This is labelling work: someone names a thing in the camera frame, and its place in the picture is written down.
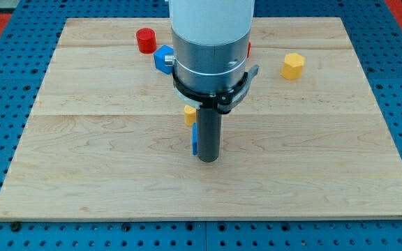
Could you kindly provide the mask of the blue block near arm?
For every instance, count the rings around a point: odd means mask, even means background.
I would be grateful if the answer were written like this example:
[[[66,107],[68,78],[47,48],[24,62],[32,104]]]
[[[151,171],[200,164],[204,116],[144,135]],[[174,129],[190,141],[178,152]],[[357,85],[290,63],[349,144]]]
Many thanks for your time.
[[[163,45],[154,52],[155,68],[162,73],[170,75],[173,67],[165,64],[165,56],[167,54],[173,54],[173,49],[168,45]]]

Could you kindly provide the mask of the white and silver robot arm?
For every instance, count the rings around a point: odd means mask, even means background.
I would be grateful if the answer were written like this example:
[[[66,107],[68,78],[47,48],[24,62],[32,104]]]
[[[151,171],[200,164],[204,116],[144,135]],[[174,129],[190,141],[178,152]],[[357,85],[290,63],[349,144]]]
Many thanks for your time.
[[[174,73],[190,90],[221,93],[244,75],[254,0],[169,0]]]

